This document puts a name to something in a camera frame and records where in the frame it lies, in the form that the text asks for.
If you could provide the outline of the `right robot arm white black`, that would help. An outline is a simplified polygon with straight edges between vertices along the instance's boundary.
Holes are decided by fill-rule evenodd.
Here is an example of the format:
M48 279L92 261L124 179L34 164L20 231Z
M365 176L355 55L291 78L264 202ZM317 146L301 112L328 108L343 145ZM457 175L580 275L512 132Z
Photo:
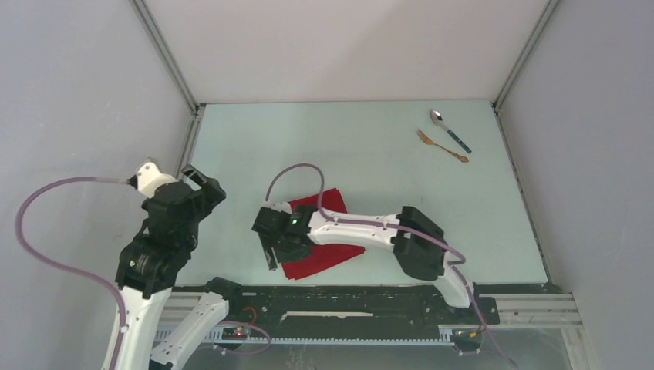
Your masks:
M456 321L468 322L480 310L472 283L458 270L465 257L415 207L405 206L398 214L365 216L311 205L266 204L251 229L260 238L271 270L280 263L306 259L315 246L348 244L384 250L394 255L404 274L432 283Z

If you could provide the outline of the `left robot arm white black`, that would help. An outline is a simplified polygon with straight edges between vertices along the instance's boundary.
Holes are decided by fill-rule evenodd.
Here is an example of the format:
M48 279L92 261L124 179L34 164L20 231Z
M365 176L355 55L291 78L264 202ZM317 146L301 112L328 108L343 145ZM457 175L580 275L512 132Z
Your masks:
M104 369L181 369L213 327L243 313L242 286L215 277L172 333L154 343L177 275L197 248L200 222L226 198L219 182L194 166L186 165L182 173L198 189L162 173L152 161L128 180L145 196L147 217L120 252L116 283L122 301Z

